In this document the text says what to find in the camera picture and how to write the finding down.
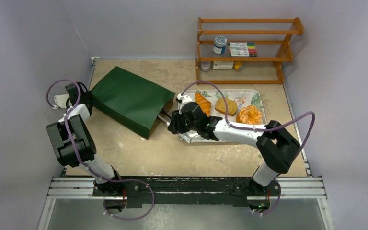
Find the orange fake croissant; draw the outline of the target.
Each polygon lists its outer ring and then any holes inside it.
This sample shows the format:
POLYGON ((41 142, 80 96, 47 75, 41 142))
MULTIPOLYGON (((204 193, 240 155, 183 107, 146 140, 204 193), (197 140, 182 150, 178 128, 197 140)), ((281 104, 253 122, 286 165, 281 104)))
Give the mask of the orange fake croissant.
POLYGON ((200 106, 201 110, 207 115, 210 116, 211 112, 211 102, 207 100, 202 94, 195 93, 195 102, 200 106))

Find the metal tongs white grips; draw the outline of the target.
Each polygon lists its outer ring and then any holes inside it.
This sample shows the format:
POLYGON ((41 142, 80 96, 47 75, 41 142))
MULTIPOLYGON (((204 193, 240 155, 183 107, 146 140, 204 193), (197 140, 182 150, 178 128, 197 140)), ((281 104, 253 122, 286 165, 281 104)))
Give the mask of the metal tongs white grips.
MULTIPOLYGON (((160 121, 162 121, 167 127, 170 125, 171 123, 171 117, 170 115, 168 115, 167 112, 165 112, 164 110, 162 110, 158 115, 157 115, 158 119, 160 121)), ((196 142, 200 142, 202 140, 201 136, 197 134, 197 132, 195 131, 187 131, 185 133, 177 133, 179 139, 182 142, 185 143, 196 143, 196 142)))

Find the brown fake bread slice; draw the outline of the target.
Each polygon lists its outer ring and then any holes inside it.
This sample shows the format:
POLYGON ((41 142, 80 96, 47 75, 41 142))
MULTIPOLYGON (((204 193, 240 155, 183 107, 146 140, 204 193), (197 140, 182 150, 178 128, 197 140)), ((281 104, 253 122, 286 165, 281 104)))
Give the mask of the brown fake bread slice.
POLYGON ((234 100, 229 98, 219 98, 215 103, 215 110, 221 114, 234 116, 238 111, 238 106, 234 100))

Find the green paper bag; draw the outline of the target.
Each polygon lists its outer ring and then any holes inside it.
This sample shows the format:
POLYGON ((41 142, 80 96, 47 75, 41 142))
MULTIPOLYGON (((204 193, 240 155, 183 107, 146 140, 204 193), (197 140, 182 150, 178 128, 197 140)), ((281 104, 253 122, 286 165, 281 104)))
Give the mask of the green paper bag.
POLYGON ((145 139, 157 115, 175 93, 123 68, 115 67, 91 90, 95 108, 145 139))

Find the orange fake bread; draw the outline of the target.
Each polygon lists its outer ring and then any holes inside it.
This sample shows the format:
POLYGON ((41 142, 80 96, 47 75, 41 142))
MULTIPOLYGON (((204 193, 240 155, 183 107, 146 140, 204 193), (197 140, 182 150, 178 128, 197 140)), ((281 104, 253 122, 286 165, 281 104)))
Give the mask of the orange fake bread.
POLYGON ((239 111, 236 116, 236 122, 248 125, 260 125, 262 124, 262 117, 263 114, 257 107, 249 105, 239 111))

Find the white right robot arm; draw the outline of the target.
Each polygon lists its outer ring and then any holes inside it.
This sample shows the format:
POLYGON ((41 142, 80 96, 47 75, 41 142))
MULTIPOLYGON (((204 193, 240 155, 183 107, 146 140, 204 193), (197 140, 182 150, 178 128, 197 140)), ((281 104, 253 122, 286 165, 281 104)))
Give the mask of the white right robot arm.
POLYGON ((250 181, 250 189, 256 195, 267 191, 276 177, 286 174, 301 150, 300 143, 277 121, 255 126, 228 123, 222 117, 207 116, 195 102, 172 111, 167 129, 173 134, 195 131, 206 140, 235 142, 257 148, 264 162, 250 181))

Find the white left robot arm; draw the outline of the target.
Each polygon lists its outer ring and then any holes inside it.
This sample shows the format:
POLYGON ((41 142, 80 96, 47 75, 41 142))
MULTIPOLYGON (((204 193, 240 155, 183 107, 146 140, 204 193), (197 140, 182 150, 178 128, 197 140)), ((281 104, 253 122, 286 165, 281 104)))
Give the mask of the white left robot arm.
POLYGON ((83 83, 69 82, 63 117, 46 126, 56 159, 62 166, 85 170, 94 178, 95 186, 118 196, 124 183, 113 166, 96 156, 96 145, 85 124, 92 115, 90 93, 83 83))

